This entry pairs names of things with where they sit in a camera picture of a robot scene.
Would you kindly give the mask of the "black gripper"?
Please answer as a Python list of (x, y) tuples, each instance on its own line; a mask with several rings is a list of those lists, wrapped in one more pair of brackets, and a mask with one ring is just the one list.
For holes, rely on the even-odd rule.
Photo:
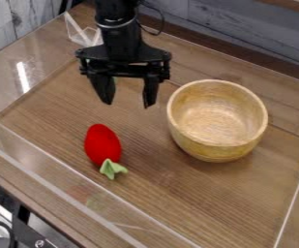
[(112, 104), (113, 77), (144, 78), (144, 108), (155, 104), (159, 82), (169, 79), (171, 53), (149, 46), (136, 20), (121, 25), (101, 25), (103, 43), (75, 52), (80, 72), (88, 76), (103, 103)]

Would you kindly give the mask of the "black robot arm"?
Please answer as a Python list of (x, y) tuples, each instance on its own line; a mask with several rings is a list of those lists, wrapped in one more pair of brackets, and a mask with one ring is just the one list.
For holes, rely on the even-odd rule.
[(144, 108), (156, 101), (159, 84), (169, 79), (172, 54), (149, 46), (141, 35), (139, 5), (141, 0), (93, 0), (95, 21), (103, 43), (75, 52), (80, 74), (89, 79), (103, 103), (112, 104), (115, 78), (144, 80)]

